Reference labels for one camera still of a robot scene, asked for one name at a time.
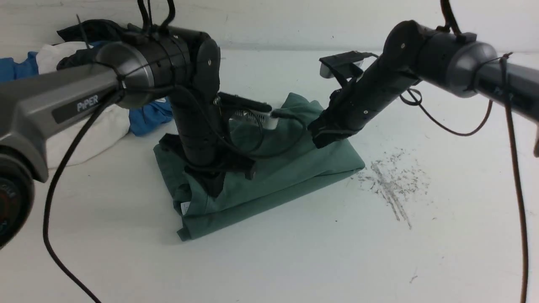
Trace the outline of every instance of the white table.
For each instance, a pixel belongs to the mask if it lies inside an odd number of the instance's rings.
[[[222,90],[283,102],[288,92],[327,105],[337,82],[318,76],[328,52],[223,51]],[[539,56],[512,59],[535,68]],[[487,101],[418,87],[440,121],[463,132]],[[530,237],[530,298],[539,300],[539,160],[535,126],[515,117]],[[147,137],[127,135],[69,167],[51,216],[57,254],[103,302],[517,302],[518,213],[503,108],[469,138],[395,101],[350,142],[367,167],[280,207],[182,243]],[[376,173],[377,162],[382,178]],[[387,202],[392,185],[398,204]],[[42,241],[48,184],[0,252],[2,302],[90,302]]]

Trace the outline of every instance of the black cable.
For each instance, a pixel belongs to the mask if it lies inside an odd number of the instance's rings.
[[[452,29],[455,35],[460,35],[462,32],[457,24],[457,20],[455,19],[455,15],[453,14],[453,9],[451,8],[449,0],[440,0],[440,6],[441,13],[445,19],[445,25],[439,26],[438,28],[443,29],[446,32],[449,32],[449,29]]]
[[[154,22],[151,19],[151,4],[150,0],[148,0],[148,23],[150,24],[149,32],[151,32],[151,28],[154,26]]]
[[[86,36],[86,31],[84,30],[84,27],[82,26],[82,22],[80,21],[79,14],[76,14],[77,21],[79,22],[79,28],[80,28],[80,34],[82,35],[82,39],[84,40],[84,43],[86,44],[86,49],[90,49],[90,43],[88,43],[88,37]]]
[[[526,209],[524,207],[524,197],[522,194],[522,184],[520,181],[519,158],[516,152],[515,127],[513,125],[513,115],[511,112],[511,101],[509,99],[509,82],[507,75],[507,58],[509,54],[503,55],[500,59],[502,69],[502,89],[503,101],[505,103],[507,130],[509,132],[509,142],[511,147],[511,159],[513,162],[513,176],[515,179],[516,199],[519,205],[520,236],[522,242],[522,286],[520,292],[520,302],[526,303],[528,295],[528,277],[529,277],[529,256],[528,256],[528,228],[526,224]]]
[[[468,137],[468,136],[471,136],[471,135],[474,135],[475,133],[477,133],[478,131],[481,130],[481,128],[483,128],[483,126],[485,126],[485,124],[487,123],[487,120],[488,118],[490,117],[490,112],[492,111],[492,100],[489,100],[488,101],[488,107],[487,107],[487,113],[485,114],[485,117],[483,118],[483,120],[481,121],[481,123],[479,124],[479,126],[476,127],[476,129],[474,129],[473,131],[469,132],[469,133],[458,133],[458,132],[455,132],[454,130],[451,130],[449,129],[448,127],[444,126],[442,123],[438,122],[438,120],[436,120],[426,109],[425,107],[423,107],[423,105],[421,104],[423,98],[421,99],[417,99],[416,96],[414,96],[412,94],[412,92],[415,92],[417,94],[419,94],[421,96],[421,92],[418,91],[417,89],[407,89],[408,91],[408,94],[410,96],[412,96],[412,98],[414,99],[414,102],[412,101],[408,101],[406,100],[402,95],[400,96],[400,99],[402,100],[402,102],[404,102],[405,104],[407,105],[410,105],[410,106],[419,106],[419,108],[421,108],[421,110],[425,113],[425,115],[427,115],[427,117],[429,117],[429,119],[431,119],[432,122],[434,122],[436,125],[438,125],[439,127],[441,127],[442,129],[452,133],[453,135],[456,135],[456,136],[461,136],[461,137]]]
[[[159,32],[166,31],[168,25],[174,20],[174,17],[176,16],[176,8],[174,7],[174,1],[173,0],[167,0],[168,6],[169,6],[169,14],[161,23],[159,26]]]
[[[49,185],[49,191],[47,193],[47,198],[45,200],[45,211],[43,214],[43,242],[45,243],[45,247],[47,248],[47,252],[51,255],[51,258],[54,260],[56,265],[66,274],[75,284],[77,284],[95,303],[101,303],[101,301],[86,287],[67,267],[60,261],[54,250],[52,249],[51,242],[49,240],[49,222],[50,222],[50,215],[51,215],[51,206],[52,206],[52,197],[54,196],[54,190],[56,189],[56,185],[58,184],[58,180],[60,179],[60,176],[64,172],[64,169],[67,165],[67,162],[71,158],[71,155],[73,155],[73,152],[77,148],[77,145],[82,140],[82,137],[86,134],[86,132],[90,129],[92,124],[97,120],[99,115],[107,108],[109,105],[115,103],[118,100],[119,93],[117,91],[114,91],[112,93],[108,93],[102,100],[102,103],[96,108],[95,112],[90,116],[88,121],[84,124],[84,126],[80,129],[79,133],[76,135],[75,139],[73,139],[73,142],[67,149],[64,158],[62,158],[62,161],[60,162],[60,165],[58,165],[58,169],[54,173],[54,176],[52,177],[51,184]]]
[[[148,17],[148,11],[146,10],[146,7],[144,6],[144,0],[137,0],[137,4],[139,5],[140,14],[142,15],[142,33],[145,35],[148,34],[150,27],[148,26],[149,23],[149,17]]]

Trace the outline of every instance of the folded green shirt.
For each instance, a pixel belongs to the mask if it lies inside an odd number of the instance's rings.
[[[294,93],[288,95],[282,109],[307,125],[322,112],[317,101],[309,102]],[[258,142],[258,127],[234,121],[230,124],[232,141],[238,148],[249,150]],[[264,142],[253,153],[276,153],[300,134],[301,125],[297,121],[280,119],[275,130],[265,130]],[[257,160],[253,180],[245,179],[242,173],[227,173],[223,191],[214,198],[185,173],[184,161],[174,152],[158,144],[154,153],[174,208],[182,216],[183,227],[178,231],[182,240],[207,235],[347,178],[365,167],[348,140],[316,149],[310,134],[305,132],[286,153]]]

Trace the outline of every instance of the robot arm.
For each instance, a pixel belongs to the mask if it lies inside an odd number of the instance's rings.
[[[46,139],[113,96],[122,95],[119,106],[137,108],[168,95],[175,115],[192,106],[182,103],[189,99],[211,112],[212,123],[220,126],[218,109],[210,109],[219,90],[220,50],[208,34],[174,27],[152,37],[129,33],[122,42],[104,46],[95,61],[0,85],[0,248],[30,212],[33,180],[48,179]],[[192,133],[189,126],[185,134]],[[215,141],[208,132],[193,139],[205,157],[193,162],[212,162]],[[188,159],[191,148],[184,148]]]
[[[461,98],[479,93],[503,103],[502,72],[496,58],[494,48],[476,41],[475,34],[456,36],[412,20],[401,22],[389,34],[382,55],[365,72],[349,62],[352,72],[344,75],[342,68],[321,59],[340,82],[351,79],[341,83],[329,107],[309,125],[313,141],[321,148],[356,134],[422,80]],[[539,122],[539,71],[508,64],[507,76],[513,110]]]

